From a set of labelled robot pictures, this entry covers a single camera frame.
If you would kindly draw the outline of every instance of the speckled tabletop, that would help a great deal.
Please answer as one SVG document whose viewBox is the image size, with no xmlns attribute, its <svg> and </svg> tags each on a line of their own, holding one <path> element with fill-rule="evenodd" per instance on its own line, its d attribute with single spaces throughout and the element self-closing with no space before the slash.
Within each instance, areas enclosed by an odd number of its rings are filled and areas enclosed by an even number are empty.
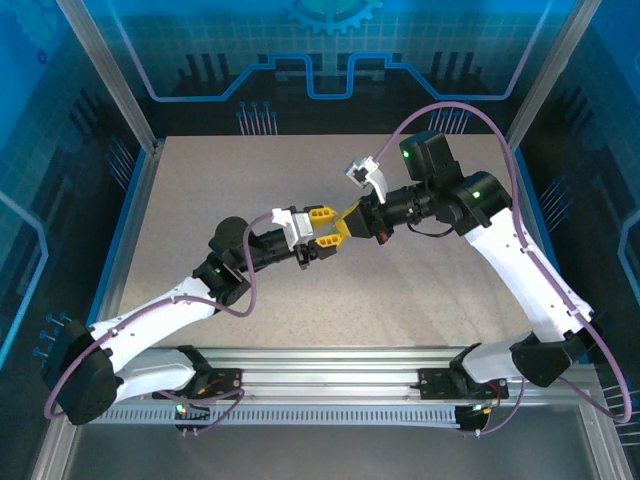
<svg viewBox="0 0 640 480">
<path fill-rule="evenodd" d="M 216 225 L 275 207 L 340 211 L 364 192 L 344 176 L 386 135 L 170 137 L 166 141 L 120 312 L 166 292 L 209 253 Z M 465 174 L 508 176 L 492 136 L 448 137 Z M 383 158 L 390 189 L 410 183 L 398 149 Z M 274 228 L 266 224 L 257 233 Z M 435 220 L 420 229 L 440 231 Z M 340 253 L 301 271 L 294 260 L 258 274 L 249 318 L 219 314 L 162 346 L 436 346 L 496 341 L 524 332 L 524 313 L 484 258 L 455 234 L 430 239 L 399 227 L 389 243 L 348 239 Z M 244 298 L 236 306 L 247 305 Z"/>
</svg>

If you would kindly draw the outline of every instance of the robotic arm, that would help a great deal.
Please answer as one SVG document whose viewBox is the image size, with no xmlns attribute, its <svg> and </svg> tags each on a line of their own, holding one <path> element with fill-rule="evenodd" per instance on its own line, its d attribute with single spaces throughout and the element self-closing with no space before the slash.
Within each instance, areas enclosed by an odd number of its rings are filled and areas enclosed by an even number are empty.
<svg viewBox="0 0 640 480">
<path fill-rule="evenodd" d="M 273 222 L 282 228 L 260 236 L 249 233 L 248 251 L 255 271 L 290 258 L 305 269 L 311 261 L 337 253 L 347 237 L 375 237 L 382 245 L 395 227 L 435 216 L 496 269 L 525 311 L 532 330 L 516 339 L 465 349 L 444 377 L 442 372 L 434 372 L 439 380 L 429 382 L 429 392 L 439 398 L 481 398 L 478 395 L 486 394 L 488 382 L 516 376 L 539 386 L 550 385 L 593 341 L 516 241 L 509 195 L 489 173 L 465 177 L 442 134 L 423 132 L 401 142 L 400 148 L 416 183 L 389 191 L 371 158 L 354 161 L 347 176 L 362 188 L 371 185 L 371 194 L 341 214 L 325 206 L 273 210 Z M 332 225 L 328 235 L 313 239 L 314 231 L 328 225 Z M 57 401 L 72 423 L 87 423 L 113 403 L 143 393 L 170 390 L 195 399 L 240 386 L 241 372 L 212 369 L 193 347 L 168 353 L 145 350 L 180 328 L 217 314 L 220 310 L 211 305 L 213 301 L 230 306 L 250 289 L 243 276 L 248 271 L 243 245 L 247 227 L 238 217 L 221 222 L 209 242 L 212 252 L 207 259 L 191 277 L 152 302 L 88 329 L 80 322 L 62 329 L 43 367 L 42 376 L 50 389 L 82 352 L 105 333 L 113 332 L 82 360 L 60 390 Z M 531 245 L 580 313 L 590 318 L 591 307 L 571 291 L 535 244 Z M 136 315 L 135 321 L 119 330 L 132 315 Z M 419 388 L 421 394 L 429 394 Z"/>
</svg>

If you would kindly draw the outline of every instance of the purple cable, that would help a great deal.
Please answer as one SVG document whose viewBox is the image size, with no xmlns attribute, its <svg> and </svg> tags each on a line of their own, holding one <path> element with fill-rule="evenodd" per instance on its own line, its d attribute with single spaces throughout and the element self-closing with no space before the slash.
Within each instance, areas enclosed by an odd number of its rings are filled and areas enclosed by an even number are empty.
<svg viewBox="0 0 640 480">
<path fill-rule="evenodd" d="M 560 296 L 564 304 L 569 309 L 569 312 L 577 312 L 574 316 L 578 319 L 578 321 L 584 327 L 584 329 L 587 332 L 589 332 L 589 335 L 593 337 L 598 347 L 600 347 L 600 350 L 602 350 L 602 353 L 607 359 L 607 362 L 609 362 L 609 365 L 611 366 L 611 370 L 613 370 L 613 374 L 615 375 L 616 381 L 618 382 L 618 385 L 620 387 L 620 391 L 622 394 L 622 401 L 624 404 L 624 414 L 622 415 L 622 417 L 616 416 L 612 412 L 602 407 L 599 403 L 593 400 L 589 395 L 587 395 L 585 392 L 580 390 L 580 388 L 578 388 L 576 385 L 571 383 L 569 380 L 563 377 L 560 377 L 559 380 L 564 384 L 568 385 L 574 392 L 576 392 L 578 395 L 584 398 L 587 402 L 589 402 L 599 411 L 601 411 L 608 417 L 612 418 L 615 422 L 627 423 L 631 419 L 631 413 L 632 413 L 631 395 L 629 394 L 629 388 L 627 387 L 627 382 L 624 379 L 624 374 L 622 373 L 622 370 L 620 369 L 618 362 L 613 356 L 613 353 L 611 353 L 611 350 L 609 350 L 609 347 L 604 342 L 602 337 L 598 334 L 596 329 L 593 328 L 593 326 L 591 326 L 588 320 L 584 318 L 582 313 L 578 311 L 577 307 L 571 301 L 569 296 L 565 293 L 565 291 L 558 284 L 558 282 L 556 282 L 555 278 L 553 278 L 552 273 L 546 269 L 544 264 L 532 251 L 528 250 L 529 243 L 527 242 L 527 239 L 524 236 L 524 231 L 522 226 L 522 216 L 520 213 L 520 199 L 518 198 L 518 179 L 516 176 L 516 162 L 513 157 L 513 152 L 511 151 L 511 148 L 509 148 L 509 144 L 507 143 L 507 139 L 504 137 L 504 135 L 502 134 L 498 126 L 493 122 L 493 120 L 491 120 L 484 112 L 478 110 L 475 107 L 472 107 L 471 105 L 467 105 L 466 103 L 461 103 L 461 102 L 434 103 L 432 105 L 423 107 L 413 112 L 411 115 L 409 115 L 407 119 L 404 122 L 402 122 L 398 126 L 398 128 L 395 129 L 395 131 L 391 134 L 391 136 L 389 137 L 387 142 L 383 145 L 383 147 L 380 149 L 380 151 L 373 157 L 373 160 L 376 162 L 379 162 L 382 155 L 385 154 L 385 152 L 389 149 L 391 144 L 396 140 L 398 135 L 400 135 L 404 131 L 404 129 L 416 118 L 420 117 L 421 115 L 424 115 L 425 113 L 429 113 L 433 110 L 438 110 L 440 108 L 451 108 L 451 107 L 460 108 L 462 110 L 465 110 L 477 115 L 478 118 L 480 118 L 482 121 L 484 121 L 487 124 L 487 126 L 496 135 L 496 137 L 498 137 L 498 141 L 500 142 L 500 147 L 502 148 L 502 153 L 504 155 L 505 163 L 507 164 L 509 177 L 511 179 L 511 196 L 513 197 L 513 209 L 512 209 L 513 226 L 516 230 L 516 235 L 518 236 L 518 241 L 520 242 L 520 246 L 523 248 L 524 251 L 527 252 L 527 254 L 531 258 L 534 265 L 538 268 L 540 273 L 542 273 L 542 275 L 547 280 L 547 282 L 549 282 L 549 284 L 554 289 L 554 291 Z"/>
<path fill-rule="evenodd" d="M 164 391 L 164 390 L 161 390 L 158 393 L 160 395 L 164 395 L 165 397 L 167 397 L 170 400 L 174 400 L 174 401 L 180 402 L 180 403 L 186 403 L 188 405 L 208 405 L 212 401 L 223 400 L 225 398 L 232 397 L 234 395 L 238 395 L 238 398 L 236 398 L 236 401 L 233 402 L 233 404 L 222 415 L 220 415 L 218 418 L 215 419 L 215 421 L 213 421 L 212 423 L 210 423 L 206 427 L 194 428 L 192 430 L 189 430 L 189 429 L 185 428 L 185 429 L 182 430 L 182 435 L 183 436 L 185 436 L 185 435 L 193 435 L 194 437 L 197 437 L 200 433 L 204 433 L 207 430 L 211 430 L 212 428 L 216 427 L 221 422 L 226 420 L 229 417 L 229 415 L 231 415 L 231 412 L 233 412 L 236 409 L 236 407 L 240 404 L 240 402 L 244 398 L 244 393 L 245 392 L 244 392 L 244 390 L 242 388 L 236 388 L 235 390 L 231 390 L 230 392 L 223 393 L 223 394 L 217 395 L 215 397 L 195 398 L 195 399 L 178 397 L 177 395 L 174 395 L 173 393 L 170 393 L 170 392 L 167 392 L 167 391 Z"/>
<path fill-rule="evenodd" d="M 513 416 L 518 411 L 518 408 L 520 408 L 520 404 L 522 403 L 522 399 L 524 398 L 524 389 L 525 389 L 525 385 L 526 384 L 527 384 L 527 381 L 523 378 L 522 379 L 522 385 L 520 386 L 520 395 L 518 395 L 518 399 L 516 400 L 516 404 L 513 406 L 513 408 L 509 412 L 509 415 L 507 415 L 505 417 L 505 419 L 502 420 L 498 425 L 496 425 L 495 427 L 491 427 L 489 429 L 487 429 L 487 427 L 489 426 L 489 421 L 487 420 L 487 424 L 478 433 L 478 437 L 481 437 L 482 435 L 486 435 L 487 433 L 493 433 L 493 432 L 495 432 L 497 430 L 500 430 L 502 427 L 504 427 L 507 423 L 509 423 L 511 421 Z"/>
<path fill-rule="evenodd" d="M 108 339 L 117 335 L 120 331 L 126 328 L 127 325 L 130 325 L 132 322 L 135 322 L 137 319 L 146 315 L 147 313 L 153 312 L 154 310 L 160 307 L 164 307 L 165 305 L 185 301 L 185 302 L 204 303 L 205 305 L 209 305 L 223 312 L 230 313 L 231 315 L 234 315 L 236 317 L 244 318 L 249 316 L 251 312 L 253 312 L 253 310 L 255 309 L 256 301 L 258 298 L 256 272 L 253 267 L 253 259 L 251 258 L 251 251 L 249 249 L 249 234 L 251 233 L 251 230 L 253 229 L 253 227 L 255 227 L 257 224 L 265 220 L 269 220 L 270 218 L 272 218 L 272 216 L 273 215 L 271 213 L 266 213 L 264 215 L 259 216 L 253 222 L 247 225 L 247 228 L 244 230 L 244 234 L 242 236 L 242 248 L 244 251 L 245 259 L 247 261 L 247 271 L 249 272 L 249 282 L 251 283 L 251 301 L 249 302 L 249 307 L 247 308 L 247 310 L 245 310 L 244 312 L 238 312 L 236 310 L 232 310 L 226 305 L 222 305 L 222 304 L 213 302 L 211 300 L 206 300 L 200 297 L 192 297 L 190 295 L 181 295 L 181 296 L 175 296 L 172 298 L 164 298 L 155 303 L 152 303 L 151 305 L 147 305 L 146 307 L 141 308 L 140 310 L 138 310 L 137 312 L 133 313 L 132 315 L 127 317 L 125 320 L 120 322 L 115 328 L 109 330 L 107 333 L 105 333 L 100 338 L 98 338 L 89 347 L 87 347 L 80 355 L 78 355 L 73 362 L 71 362 L 71 364 L 69 365 L 69 367 L 67 367 L 64 373 L 60 375 L 58 382 L 51 390 L 51 393 L 49 394 L 49 398 L 47 398 L 47 401 L 44 404 L 45 418 L 48 420 L 52 420 L 56 417 L 60 417 L 64 415 L 64 412 L 53 413 L 53 404 L 55 403 L 56 398 L 58 398 L 58 395 L 60 394 L 60 390 L 62 390 L 62 387 L 64 386 L 64 384 L 67 382 L 67 380 L 69 380 L 69 377 L 73 374 L 73 372 L 76 371 L 76 369 L 80 366 L 83 360 L 87 358 L 94 350 L 100 347 L 100 345 L 102 345 Z"/>
</svg>

